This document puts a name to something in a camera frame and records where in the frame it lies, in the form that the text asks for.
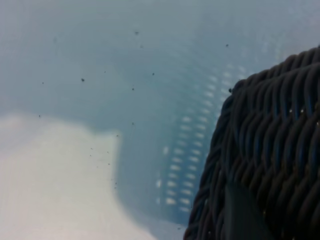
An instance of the dark wicker weave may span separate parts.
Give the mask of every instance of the dark wicker weave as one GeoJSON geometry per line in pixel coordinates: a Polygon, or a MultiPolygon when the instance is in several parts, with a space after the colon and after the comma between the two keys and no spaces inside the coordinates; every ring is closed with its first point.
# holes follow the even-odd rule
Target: dark wicker weave
{"type": "Polygon", "coordinates": [[[313,48],[235,85],[211,140],[185,240],[226,238],[228,181],[253,193],[275,239],[320,239],[319,80],[320,48],[313,48]]]}

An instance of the dark object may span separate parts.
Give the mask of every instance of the dark object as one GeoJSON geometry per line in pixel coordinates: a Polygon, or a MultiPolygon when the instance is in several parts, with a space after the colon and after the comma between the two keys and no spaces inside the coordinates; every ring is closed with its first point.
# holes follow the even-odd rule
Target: dark object
{"type": "Polygon", "coordinates": [[[233,182],[225,187],[224,226],[226,240],[274,240],[252,193],[233,182]]]}
{"type": "Polygon", "coordinates": [[[233,234],[226,229],[231,183],[251,192],[274,239],[320,239],[319,79],[316,47],[234,86],[211,139],[185,240],[233,234]]]}

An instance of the glass surface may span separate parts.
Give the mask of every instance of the glass surface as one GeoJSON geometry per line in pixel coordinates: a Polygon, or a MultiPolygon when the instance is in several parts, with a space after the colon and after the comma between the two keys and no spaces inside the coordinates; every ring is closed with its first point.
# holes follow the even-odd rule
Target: glass surface
{"type": "Polygon", "coordinates": [[[1,0],[0,239],[177,240],[229,89],[316,0],[1,0]]]}

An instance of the wicker basket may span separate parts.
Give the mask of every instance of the wicker basket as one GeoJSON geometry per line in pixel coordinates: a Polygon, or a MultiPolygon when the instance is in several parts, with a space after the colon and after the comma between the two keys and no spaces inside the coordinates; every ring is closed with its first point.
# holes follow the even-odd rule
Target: wicker basket
{"type": "Polygon", "coordinates": [[[223,104],[185,240],[224,240],[227,182],[275,239],[320,239],[320,48],[240,80],[223,104]]]}

